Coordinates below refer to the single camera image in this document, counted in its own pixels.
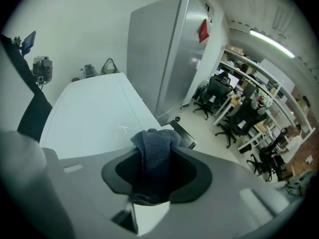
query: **white wall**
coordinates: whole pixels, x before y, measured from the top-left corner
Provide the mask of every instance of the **white wall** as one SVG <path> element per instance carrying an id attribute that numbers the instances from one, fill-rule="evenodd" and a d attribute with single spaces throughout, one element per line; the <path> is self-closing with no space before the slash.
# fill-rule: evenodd
<path id="1" fill-rule="evenodd" d="M 224 10 L 220 0 L 208 0 L 215 9 L 215 15 L 211 24 L 208 43 L 203 55 L 203 58 L 198 67 L 192 85 L 183 102 L 184 105 L 191 101 L 198 85 L 204 80 L 208 79 L 212 69 L 219 59 L 219 53 L 222 46 L 229 43 L 228 35 L 229 28 L 227 22 L 224 20 Z"/>
<path id="2" fill-rule="evenodd" d="M 23 0 L 3 31 L 22 39 L 36 30 L 35 45 L 25 56 L 49 56 L 53 79 L 43 92 L 53 105 L 85 64 L 98 72 L 112 57 L 126 72 L 127 40 L 133 10 L 158 0 Z"/>
<path id="3" fill-rule="evenodd" d="M 251 57 L 263 57 L 280 68 L 293 81 L 300 93 L 307 96 L 316 120 L 319 121 L 319 85 L 297 57 L 291 59 L 273 45 L 239 31 L 230 31 L 230 42 L 242 47 Z"/>

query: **white table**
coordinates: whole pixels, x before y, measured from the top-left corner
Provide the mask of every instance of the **white table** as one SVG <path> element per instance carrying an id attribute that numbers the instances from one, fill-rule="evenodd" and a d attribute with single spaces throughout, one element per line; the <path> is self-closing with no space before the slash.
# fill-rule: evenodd
<path id="1" fill-rule="evenodd" d="M 149 128 L 161 126 L 125 74 L 104 75 L 64 89 L 46 121 L 40 146 L 55 150 L 59 159 L 95 155 L 133 146 L 131 137 Z"/>

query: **stainless steel refrigerator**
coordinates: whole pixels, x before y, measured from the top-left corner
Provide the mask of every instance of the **stainless steel refrigerator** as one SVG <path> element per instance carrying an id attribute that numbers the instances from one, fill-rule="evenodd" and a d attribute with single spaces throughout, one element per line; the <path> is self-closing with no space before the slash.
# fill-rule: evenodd
<path id="1" fill-rule="evenodd" d="M 162 0 L 131 13 L 127 77 L 160 125 L 177 116 L 195 77 L 205 19 L 209 25 L 199 0 Z"/>

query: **fluorescent light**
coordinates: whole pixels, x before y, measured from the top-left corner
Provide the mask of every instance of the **fluorescent light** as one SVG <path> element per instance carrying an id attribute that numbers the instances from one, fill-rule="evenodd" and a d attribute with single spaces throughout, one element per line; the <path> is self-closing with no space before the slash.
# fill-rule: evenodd
<path id="1" fill-rule="evenodd" d="M 291 58 L 295 57 L 295 55 L 293 53 L 291 53 L 288 49 L 286 49 L 284 46 L 282 46 L 278 42 L 274 41 L 273 39 L 270 39 L 269 37 L 267 37 L 259 32 L 256 32 L 254 30 L 250 30 L 250 34 L 252 34 L 260 39 L 263 39 L 264 41 L 274 45 L 277 49 L 280 49 L 281 51 L 285 52 L 289 57 L 291 57 Z"/>

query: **monitor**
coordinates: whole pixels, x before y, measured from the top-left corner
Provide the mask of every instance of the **monitor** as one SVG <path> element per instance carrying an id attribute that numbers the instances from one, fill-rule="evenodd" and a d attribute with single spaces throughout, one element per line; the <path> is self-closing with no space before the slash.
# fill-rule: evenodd
<path id="1" fill-rule="evenodd" d="M 251 84 L 250 82 L 247 84 L 247 86 L 245 87 L 245 89 L 244 89 L 244 92 L 243 92 L 243 96 L 244 97 L 247 97 L 247 98 L 250 98 L 253 94 L 254 94 L 254 92 L 255 92 L 255 90 L 256 90 L 257 88 L 253 85 L 253 84 Z"/>
<path id="2" fill-rule="evenodd" d="M 28 35 L 28 37 L 26 39 L 24 39 L 24 41 L 22 43 L 22 47 L 21 47 L 22 56 L 29 53 L 30 49 L 33 47 L 35 34 L 36 34 L 36 32 L 33 31 L 30 35 Z"/>
<path id="3" fill-rule="evenodd" d="M 220 69 L 219 71 L 217 71 L 217 75 L 221 74 L 222 72 L 224 72 L 224 70 Z M 237 83 L 239 82 L 239 79 L 236 78 L 235 76 L 231 75 L 230 73 L 228 73 L 228 77 L 230 78 L 229 85 L 231 85 L 233 88 L 235 88 Z"/>

